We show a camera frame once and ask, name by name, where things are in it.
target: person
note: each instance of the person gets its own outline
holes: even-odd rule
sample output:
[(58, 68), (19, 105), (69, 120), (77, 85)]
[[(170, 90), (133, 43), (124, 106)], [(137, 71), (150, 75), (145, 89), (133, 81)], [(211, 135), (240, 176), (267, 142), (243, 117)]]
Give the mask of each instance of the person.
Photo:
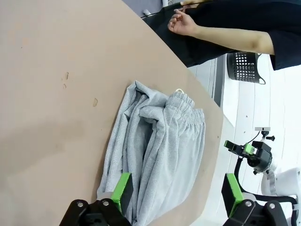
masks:
[(274, 70), (301, 64), (301, 0), (185, 0), (175, 7), (159, 25), (151, 24), (156, 15), (145, 22), (187, 67), (238, 51), (269, 54)]

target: gray sweatpants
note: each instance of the gray sweatpants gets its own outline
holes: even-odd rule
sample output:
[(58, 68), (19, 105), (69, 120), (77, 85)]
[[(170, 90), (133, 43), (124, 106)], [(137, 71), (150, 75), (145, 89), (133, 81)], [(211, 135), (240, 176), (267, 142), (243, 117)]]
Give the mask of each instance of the gray sweatpants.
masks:
[(119, 109), (105, 156), (97, 195), (114, 190), (131, 172), (134, 192), (126, 217), (144, 226), (188, 196), (204, 149), (205, 121), (194, 102), (170, 97), (134, 82)]

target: bolt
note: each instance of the bolt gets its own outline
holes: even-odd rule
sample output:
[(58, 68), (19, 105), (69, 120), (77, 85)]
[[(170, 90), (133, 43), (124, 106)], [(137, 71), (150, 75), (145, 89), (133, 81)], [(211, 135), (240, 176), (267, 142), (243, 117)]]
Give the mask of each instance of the bolt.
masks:
[(247, 206), (247, 207), (250, 207), (250, 206), (252, 206), (252, 203), (251, 203), (250, 201), (247, 201), (247, 202), (246, 202), (246, 206)]

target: plastic laundry basket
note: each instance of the plastic laundry basket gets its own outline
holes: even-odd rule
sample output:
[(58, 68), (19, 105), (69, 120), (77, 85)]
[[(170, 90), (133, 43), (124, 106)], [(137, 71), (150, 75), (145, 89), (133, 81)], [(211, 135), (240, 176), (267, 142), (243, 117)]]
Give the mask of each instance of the plastic laundry basket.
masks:
[(265, 85), (265, 80), (258, 74), (257, 60), (261, 54), (238, 52), (227, 54), (229, 78)]

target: forearm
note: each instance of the forearm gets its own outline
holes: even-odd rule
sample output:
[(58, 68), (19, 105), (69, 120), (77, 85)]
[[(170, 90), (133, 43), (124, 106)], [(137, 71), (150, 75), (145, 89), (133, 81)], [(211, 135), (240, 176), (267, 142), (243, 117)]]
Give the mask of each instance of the forearm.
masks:
[(192, 36), (239, 51), (274, 54), (272, 40), (266, 32), (197, 26)]

